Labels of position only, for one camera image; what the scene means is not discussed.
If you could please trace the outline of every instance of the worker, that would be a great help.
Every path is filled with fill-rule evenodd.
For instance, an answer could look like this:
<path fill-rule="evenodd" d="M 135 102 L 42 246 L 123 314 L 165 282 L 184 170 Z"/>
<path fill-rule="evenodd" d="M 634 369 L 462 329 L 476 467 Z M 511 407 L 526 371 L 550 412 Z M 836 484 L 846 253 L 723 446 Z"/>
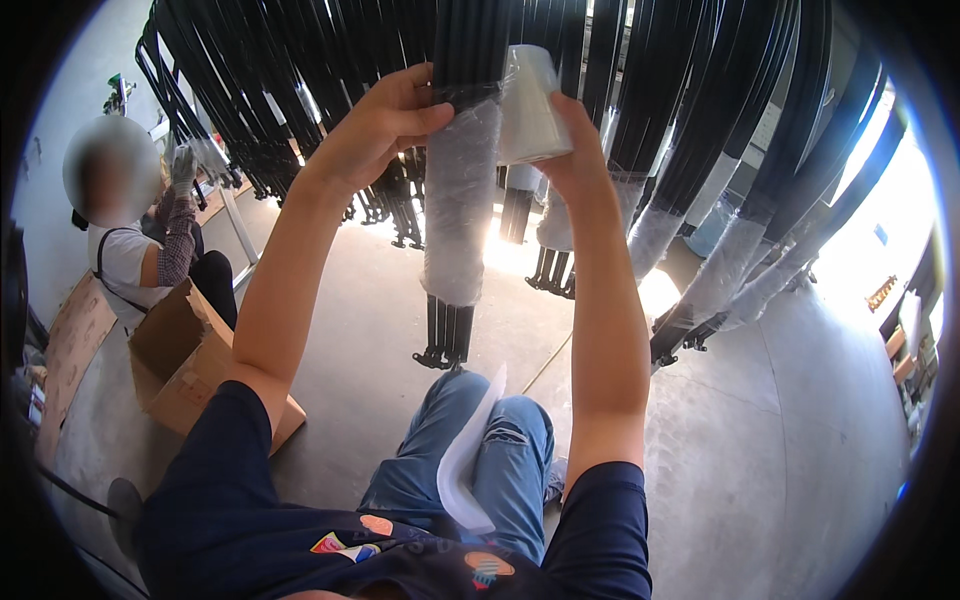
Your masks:
<path fill-rule="evenodd" d="M 226 381 L 146 500 L 134 532 L 140 572 L 155 597 L 650 597 L 641 470 L 646 322 L 599 136 L 583 105 L 559 93 L 552 100 L 574 151 L 539 168 L 569 210 L 577 299 L 573 433 L 549 548 L 541 519 L 553 431 L 525 396 L 494 406 L 476 458 L 472 493 L 496 530 L 483 540 L 448 534 L 451 540 L 426 524 L 443 515 L 440 458 L 488 387 L 470 372 L 448 372 L 427 392 L 357 512 L 277 497 L 271 437 L 303 355 L 330 245 L 352 195 L 397 152 L 425 143 L 453 118 L 450 104 L 428 106 L 431 74 L 424 63 L 383 78 L 290 187 L 240 311 Z"/>
<path fill-rule="evenodd" d="M 151 308 L 190 276 L 217 314 L 235 328 L 237 307 L 229 260 L 218 251 L 204 253 L 194 216 L 197 161 L 189 146 L 176 149 L 171 183 L 142 219 L 152 226 L 146 232 L 141 220 L 134 220 L 141 215 L 127 214 L 135 205 L 127 197 L 132 189 L 129 172 L 109 139 L 89 143 L 76 165 L 81 210 L 73 211 L 73 224 L 87 230 L 90 269 L 117 320 L 132 332 Z"/>

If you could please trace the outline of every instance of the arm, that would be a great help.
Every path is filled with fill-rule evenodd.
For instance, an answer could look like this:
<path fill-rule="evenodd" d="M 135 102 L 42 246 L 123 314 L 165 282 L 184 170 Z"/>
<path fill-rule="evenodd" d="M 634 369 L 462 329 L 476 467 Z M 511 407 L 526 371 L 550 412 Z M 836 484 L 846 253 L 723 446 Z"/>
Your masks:
<path fill-rule="evenodd" d="M 566 203 L 577 259 L 573 315 L 573 434 L 566 490 L 611 461 L 643 467 L 650 341 L 620 208 L 583 105 L 555 92 L 574 151 L 537 166 Z"/>
<path fill-rule="evenodd" d="M 193 179 L 197 161 L 189 147 L 177 148 L 172 184 L 160 202 L 157 220 L 167 228 L 163 248 L 147 247 L 140 266 L 140 287 L 172 287 L 180 285 L 190 273 L 196 242 L 190 233 L 194 222 Z"/>
<path fill-rule="evenodd" d="M 167 222 L 170 221 L 170 212 L 174 208 L 174 199 L 176 197 L 177 194 L 174 193 L 174 186 L 171 185 L 163 192 L 163 195 L 160 196 L 160 202 L 150 207 L 154 212 L 152 216 L 165 228 L 167 227 Z"/>
<path fill-rule="evenodd" d="M 276 431 L 303 348 L 333 236 L 353 194 L 398 152 L 453 118 L 428 107 L 429 63 L 383 78 L 300 170 L 244 297 L 227 379 L 253 389 Z"/>

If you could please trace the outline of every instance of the white wall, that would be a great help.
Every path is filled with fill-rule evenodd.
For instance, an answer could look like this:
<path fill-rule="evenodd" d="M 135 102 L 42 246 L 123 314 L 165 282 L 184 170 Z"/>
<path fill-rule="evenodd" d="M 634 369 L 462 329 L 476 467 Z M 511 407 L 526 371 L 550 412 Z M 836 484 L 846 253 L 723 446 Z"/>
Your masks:
<path fill-rule="evenodd" d="M 60 66 L 24 151 L 29 179 L 21 170 L 13 196 L 13 218 L 24 229 L 30 304 L 50 326 L 60 305 L 89 267 L 86 233 L 70 223 L 61 168 L 67 143 L 80 126 L 103 114 L 112 92 L 107 80 L 120 72 L 137 88 L 128 116 L 149 130 L 159 104 L 133 60 L 150 0 L 107 0 L 94 14 Z M 40 138 L 42 158 L 34 145 Z"/>

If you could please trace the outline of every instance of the forearm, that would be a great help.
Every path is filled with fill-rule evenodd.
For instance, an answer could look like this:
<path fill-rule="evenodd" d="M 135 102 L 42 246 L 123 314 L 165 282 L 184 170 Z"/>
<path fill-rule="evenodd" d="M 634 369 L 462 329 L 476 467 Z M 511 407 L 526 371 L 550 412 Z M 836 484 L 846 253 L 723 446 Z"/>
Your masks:
<path fill-rule="evenodd" d="M 159 204 L 156 205 L 156 212 L 154 213 L 154 218 L 156 221 L 167 227 L 167 223 L 170 221 L 170 213 L 174 208 L 174 199 L 176 194 L 174 194 L 174 188 L 167 187 L 167 190 L 163 192 L 163 196 L 160 197 Z"/>
<path fill-rule="evenodd" d="M 194 223 L 193 200 L 189 196 L 176 198 L 168 214 L 167 236 L 156 255 L 157 285 L 161 287 L 180 285 L 186 279 L 196 246 L 190 232 Z"/>
<path fill-rule="evenodd" d="M 273 427 L 300 365 L 324 263 L 348 202 L 332 194 L 309 165 L 300 172 L 237 319 L 228 377 L 248 380 L 241 375 L 253 371 L 267 382 L 268 389 L 254 390 Z"/>
<path fill-rule="evenodd" d="M 642 416 L 650 384 L 650 342 L 636 292 L 619 207 L 610 190 L 568 204 L 576 255 L 573 411 Z"/>

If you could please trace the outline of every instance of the gray work glove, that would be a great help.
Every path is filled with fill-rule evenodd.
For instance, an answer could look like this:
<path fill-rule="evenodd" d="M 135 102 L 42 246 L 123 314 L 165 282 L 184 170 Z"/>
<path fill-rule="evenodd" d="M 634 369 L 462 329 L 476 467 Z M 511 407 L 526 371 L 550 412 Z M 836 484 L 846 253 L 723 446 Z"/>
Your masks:
<path fill-rule="evenodd" d="M 170 185 L 177 198 L 189 198 L 193 192 L 193 180 L 197 178 L 197 159 L 193 149 L 182 144 L 174 151 L 174 166 L 170 170 Z"/>

